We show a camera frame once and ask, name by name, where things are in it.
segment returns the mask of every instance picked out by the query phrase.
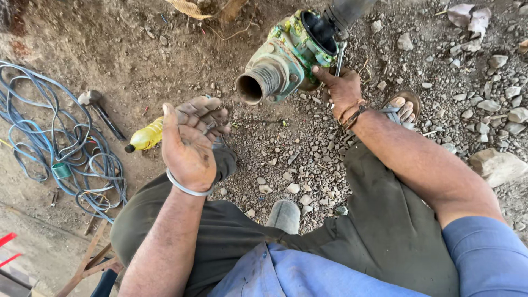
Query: forearm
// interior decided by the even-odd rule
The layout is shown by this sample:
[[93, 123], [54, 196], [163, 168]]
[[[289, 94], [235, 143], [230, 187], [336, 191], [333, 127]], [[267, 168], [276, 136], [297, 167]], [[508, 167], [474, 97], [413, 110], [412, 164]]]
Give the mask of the forearm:
[[493, 190], [443, 147], [374, 110], [361, 114], [352, 130], [385, 166], [431, 206], [442, 227], [471, 215], [504, 221]]
[[128, 267], [119, 296], [183, 295], [204, 201], [172, 188]]

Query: blue shirt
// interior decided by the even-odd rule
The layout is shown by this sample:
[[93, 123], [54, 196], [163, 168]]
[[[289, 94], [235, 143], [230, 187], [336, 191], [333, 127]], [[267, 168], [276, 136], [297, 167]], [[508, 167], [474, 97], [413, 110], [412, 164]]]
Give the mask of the blue shirt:
[[[528, 249], [504, 223], [464, 217], [442, 231], [461, 296], [528, 296]], [[209, 296], [425, 296], [317, 255], [262, 243]]]

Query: hammer head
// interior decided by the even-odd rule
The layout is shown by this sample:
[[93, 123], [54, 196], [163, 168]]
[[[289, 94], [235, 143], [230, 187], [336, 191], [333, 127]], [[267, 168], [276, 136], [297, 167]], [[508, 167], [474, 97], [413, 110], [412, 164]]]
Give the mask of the hammer head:
[[79, 103], [83, 106], [88, 106], [97, 103], [102, 98], [101, 93], [95, 90], [86, 91], [77, 98]]

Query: silver bangle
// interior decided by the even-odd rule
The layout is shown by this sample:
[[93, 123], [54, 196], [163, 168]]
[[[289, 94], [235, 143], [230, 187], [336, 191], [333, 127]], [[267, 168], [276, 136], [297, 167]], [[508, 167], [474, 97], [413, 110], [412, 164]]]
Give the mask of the silver bangle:
[[167, 168], [167, 177], [168, 177], [168, 180], [170, 180], [171, 183], [173, 185], [175, 185], [177, 188], [179, 188], [180, 190], [184, 191], [185, 193], [193, 195], [193, 196], [205, 197], [205, 196], [211, 194], [213, 192], [213, 190], [214, 190], [214, 185], [211, 185], [211, 188], [207, 192], [195, 192], [193, 190], [189, 190], [188, 188], [182, 186], [179, 182], [176, 181], [176, 179], [172, 175], [172, 173], [171, 173], [169, 168]]

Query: tangled wire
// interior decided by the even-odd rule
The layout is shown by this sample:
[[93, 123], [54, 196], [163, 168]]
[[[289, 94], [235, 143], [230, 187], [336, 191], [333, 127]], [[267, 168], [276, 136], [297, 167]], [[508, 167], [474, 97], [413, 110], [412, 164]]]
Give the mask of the tangled wire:
[[[8, 77], [7, 72], [13, 68], [20, 71], [20, 75], [11, 78], [9, 83], [7, 83], [4, 77]], [[30, 80], [33, 83], [47, 104], [24, 98], [14, 90], [19, 82], [26, 80]], [[114, 220], [106, 215], [106, 211], [118, 207], [121, 202], [123, 204], [127, 203], [127, 182], [123, 177], [121, 161], [110, 150], [105, 137], [97, 129], [92, 128], [92, 118], [86, 108], [60, 83], [24, 67], [1, 60], [0, 83], [5, 88], [5, 90], [0, 90], [0, 116], [12, 125], [9, 129], [8, 139], [12, 144], [15, 159], [20, 164], [25, 175], [35, 181], [44, 181], [51, 174], [57, 185], [64, 192], [75, 196], [77, 205], [83, 211], [92, 216], [113, 222]], [[64, 91], [69, 99], [79, 106], [86, 116], [87, 123], [80, 123], [73, 115], [59, 107], [59, 98], [52, 86]], [[14, 107], [14, 99], [33, 106], [51, 109], [53, 118], [50, 120], [50, 127], [42, 129], [34, 121], [24, 118]], [[73, 129], [68, 130], [66, 128], [65, 120], [74, 123]], [[25, 134], [28, 140], [26, 143], [15, 143], [13, 141], [12, 133], [16, 129]], [[59, 136], [65, 137], [70, 143], [69, 146], [59, 149], [57, 145]], [[44, 152], [49, 154], [48, 159], [46, 159]], [[43, 167], [45, 174], [43, 176], [31, 176], [21, 159], [22, 156]], [[73, 173], [71, 177], [59, 179], [51, 170], [51, 166], [56, 163], [64, 163]], [[107, 183], [100, 189], [91, 189], [88, 177], [100, 177], [107, 180]], [[119, 194], [119, 201], [115, 203], [110, 202], [104, 195], [104, 192], [112, 188]], [[88, 207], [85, 208], [81, 203], [83, 200], [92, 206], [95, 212], [89, 211]]]

